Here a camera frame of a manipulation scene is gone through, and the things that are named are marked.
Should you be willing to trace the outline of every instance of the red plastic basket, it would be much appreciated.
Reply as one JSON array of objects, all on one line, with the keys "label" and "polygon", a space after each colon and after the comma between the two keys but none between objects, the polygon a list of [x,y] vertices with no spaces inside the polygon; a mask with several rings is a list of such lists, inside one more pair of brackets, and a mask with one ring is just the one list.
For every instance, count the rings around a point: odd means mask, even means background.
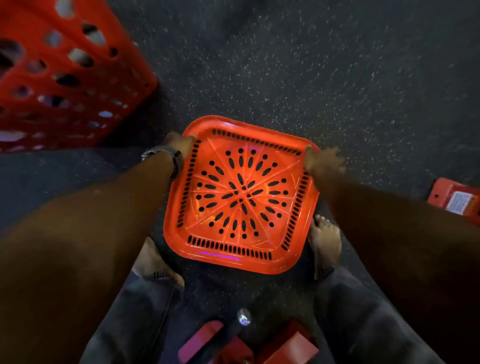
[{"label": "red plastic basket", "polygon": [[318,191],[303,168],[308,140],[220,116],[183,133],[196,135],[173,182],[164,236],[190,259],[265,274],[300,257]]},{"label": "red plastic basket", "polygon": [[0,0],[0,151],[94,146],[157,81],[103,0]]}]

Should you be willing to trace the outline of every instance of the jeans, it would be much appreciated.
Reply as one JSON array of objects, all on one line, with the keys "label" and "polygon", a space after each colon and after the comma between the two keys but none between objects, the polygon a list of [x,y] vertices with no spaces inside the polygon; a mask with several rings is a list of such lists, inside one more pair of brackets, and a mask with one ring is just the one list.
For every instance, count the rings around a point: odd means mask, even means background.
[{"label": "jeans", "polygon": [[[168,278],[139,279],[121,291],[90,339],[81,364],[145,363],[162,345],[170,307],[180,290]],[[315,290],[315,316],[337,364],[437,364],[443,361],[385,300],[346,269]]]}]

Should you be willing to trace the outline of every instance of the bare foot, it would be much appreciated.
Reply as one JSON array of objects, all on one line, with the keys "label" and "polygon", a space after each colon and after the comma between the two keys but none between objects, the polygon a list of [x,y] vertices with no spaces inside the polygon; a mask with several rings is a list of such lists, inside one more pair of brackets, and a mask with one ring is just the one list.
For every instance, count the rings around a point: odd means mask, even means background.
[{"label": "bare foot", "polygon": [[308,241],[315,255],[315,279],[318,279],[319,272],[340,264],[340,229],[330,220],[315,215],[308,231]]},{"label": "bare foot", "polygon": [[132,271],[139,277],[153,275],[155,278],[171,277],[181,287],[185,287],[185,281],[180,274],[175,273],[162,259],[155,243],[150,237],[145,239],[144,245],[137,260],[133,265]]}]

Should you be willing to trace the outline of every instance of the label sticker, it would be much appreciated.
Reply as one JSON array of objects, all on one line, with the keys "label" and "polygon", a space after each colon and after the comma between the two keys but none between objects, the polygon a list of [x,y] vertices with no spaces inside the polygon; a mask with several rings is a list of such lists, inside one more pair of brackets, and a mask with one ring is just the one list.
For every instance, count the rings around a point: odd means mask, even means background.
[{"label": "label sticker", "polygon": [[463,212],[467,208],[468,203],[470,202],[472,197],[473,197],[472,194],[455,191],[445,210],[453,212],[454,214],[463,215]]}]

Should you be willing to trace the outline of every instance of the dark speckled floor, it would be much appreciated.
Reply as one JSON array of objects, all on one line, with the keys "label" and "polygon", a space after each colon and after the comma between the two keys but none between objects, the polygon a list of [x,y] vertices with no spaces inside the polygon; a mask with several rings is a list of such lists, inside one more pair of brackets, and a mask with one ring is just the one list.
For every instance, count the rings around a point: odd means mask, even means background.
[{"label": "dark speckled floor", "polygon": [[[109,3],[162,84],[104,143],[137,148],[1,156],[1,227],[58,193],[127,169],[167,131],[208,114],[338,145],[349,172],[376,188],[424,198],[438,177],[480,185],[477,1]],[[242,335],[254,349],[291,315],[317,330],[307,247],[293,269],[271,277],[176,256],[161,216],[153,236],[187,282],[161,362],[205,320],[242,306],[254,312]],[[345,264],[377,290],[345,244]],[[322,355],[317,361],[328,362]]]}]

